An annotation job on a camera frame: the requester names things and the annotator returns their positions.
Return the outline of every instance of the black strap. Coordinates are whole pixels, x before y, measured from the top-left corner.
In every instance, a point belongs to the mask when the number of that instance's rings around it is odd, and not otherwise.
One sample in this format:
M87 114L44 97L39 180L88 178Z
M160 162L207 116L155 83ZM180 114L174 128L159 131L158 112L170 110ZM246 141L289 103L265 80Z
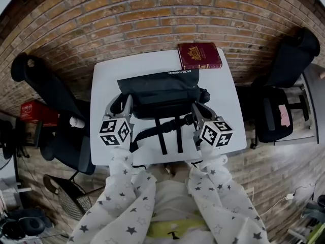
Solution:
M169 133L173 130L176 130L177 127L182 127L183 125L187 125L190 126L194 123L192 114L187 114L184 118L180 118L178 123L176 124L175 120L171 120L168 122L165 122L163 124L160 125L160 131L162 133ZM136 150L139 149L138 147L138 141L151 137L151 136L155 136L158 135L158 128L157 127L153 127L153 128L149 128L147 130L141 131L136 138L134 139L134 141L130 144L130 152L134 152Z
M179 124L179 116L175 117L175 123L176 123L176 138L177 138L177 147L178 147L178 153L183 153L183 144L182 144L182 131L181 126Z
M155 118L154 121L156 122L156 127L157 127L157 131L158 131L158 137L159 137L162 154L167 155L167 149L166 149L163 132L161 130L160 120L159 120L159 118Z

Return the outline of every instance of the white table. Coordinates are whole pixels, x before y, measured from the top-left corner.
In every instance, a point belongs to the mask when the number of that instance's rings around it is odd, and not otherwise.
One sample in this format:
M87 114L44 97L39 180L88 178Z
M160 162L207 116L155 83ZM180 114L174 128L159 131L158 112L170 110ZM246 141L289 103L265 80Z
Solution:
M206 103L217 115L229 121L235 133L227 146L216 149L218 154L241 150L246 147L246 135L242 113L235 85L221 49L218 49L222 60L221 69L200 70L199 87L206 88L211 100ZM181 70L177 50L159 51L132 55L95 65L90 107L90 146L91 160L94 165L109 165L112 154L99 137L102 118L107 104L121 93L117 80L147 74ZM150 127L154 120L139 120L132 116L135 124L133 138ZM138 142L139 149L134 152L134 165L189 161L201 158L193 141L194 126L182 126L183 153L178 153L176 131L164 134L167 155L162 155L158 136L149 137Z

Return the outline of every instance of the brick wall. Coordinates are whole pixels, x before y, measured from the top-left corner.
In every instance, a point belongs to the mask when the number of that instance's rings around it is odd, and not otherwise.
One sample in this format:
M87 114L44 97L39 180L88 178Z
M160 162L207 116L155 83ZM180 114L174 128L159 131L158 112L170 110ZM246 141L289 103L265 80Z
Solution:
M39 97L11 79L23 51L46 59L77 97L89 98L95 63L180 42L214 42L235 82L251 82L297 26L310 28L323 48L324 24L316 0L13 0L0 17L0 110L19 115L20 104ZM323 49L315 62L325 66Z

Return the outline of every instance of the cable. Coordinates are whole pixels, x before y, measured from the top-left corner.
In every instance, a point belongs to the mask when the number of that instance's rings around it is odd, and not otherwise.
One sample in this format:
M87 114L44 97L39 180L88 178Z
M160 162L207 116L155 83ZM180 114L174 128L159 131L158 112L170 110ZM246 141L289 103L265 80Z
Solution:
M12 159L12 157L10 157L10 159L5 163L5 165L4 165L3 167L0 168L0 171L1 171L2 169L4 169L4 168L9 164L9 162L10 162L11 159Z
M22 241L22 240L32 240L32 239L42 239L42 238L50 238L50 237L55 237L55 236L62 236L64 238L69 238L68 236L64 236L62 234L56 234L56 235L51 235L51 236L46 236L46 237L40 237L40 238L22 238L19 241Z
M316 187L317 181L318 180L316 180L316 182L315 182L314 185L307 184L306 186L299 186L298 188L296 188L295 193L294 193L294 196L296 195L297 190L300 189L300 188Z
M285 197L283 197L281 200L279 200L276 204L274 204L271 208L269 208L265 213L263 213L263 214L261 214L260 215L260 217L261 216L263 216L264 214L266 214L267 212L269 212L272 208L274 208L280 201L282 201L282 200L284 200L285 199Z
M314 192L313 192L313 195L311 196L311 198L312 198L312 200L313 200L313 199L314 199L314 193L315 193L315 188L316 188L317 181L318 181L318 180L316 180L316 182L315 182L314 185L308 184L308 185L306 185L306 186L299 186L298 188L296 188L295 193L294 193L294 196L296 195L297 190L300 189L300 188L314 187ZM265 213L261 214L260 217L263 216L264 214L268 213L268 212L269 212L271 209L273 209L273 208L274 208L274 207L275 207L275 206L276 206L280 201L284 200L285 198L286 198L286 196L283 197L281 200L279 200L279 201L278 201L276 204L274 204L271 208L269 208Z
M51 206L53 207L53 209L54 209L54 210L55 210L55 211L60 215L60 217L61 217L61 219L63 220L63 222L64 222L65 224L67 224L68 227L73 231L73 229L70 227L70 225L65 221L65 219L62 217L62 215L61 215L61 214L56 210L56 208L53 206L52 202L50 202L50 200L47 198L47 196L46 196L45 193L43 192L43 189L42 189L42 187L41 187L41 184L40 184L38 181L35 180L34 176L33 176L32 173L30 172L30 170L29 170L29 168L28 168L28 166L27 166L27 164L26 164L24 158L22 158L22 161L24 162L24 164L25 164L25 166L26 166L28 172L29 172L30 175L32 176L34 182L37 182L37 184L39 185L39 188L40 188L42 194L44 195L44 197L45 197L45 198L47 199L47 201L51 204Z

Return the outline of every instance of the chair backrest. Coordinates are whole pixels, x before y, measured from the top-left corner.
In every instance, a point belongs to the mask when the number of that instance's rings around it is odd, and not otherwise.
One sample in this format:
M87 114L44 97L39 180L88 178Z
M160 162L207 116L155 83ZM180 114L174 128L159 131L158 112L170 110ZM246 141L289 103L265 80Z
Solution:
M34 66L30 67L30 64L27 64L29 60L33 61ZM72 92L46 67L41 58L22 53L14 59L11 73L14 80L25 80L50 108L61 113L70 112L78 118L85 119Z
M302 28L295 38L287 37L283 40L271 71L255 84L292 87L314 57L319 55L319 51L317 37L307 28Z

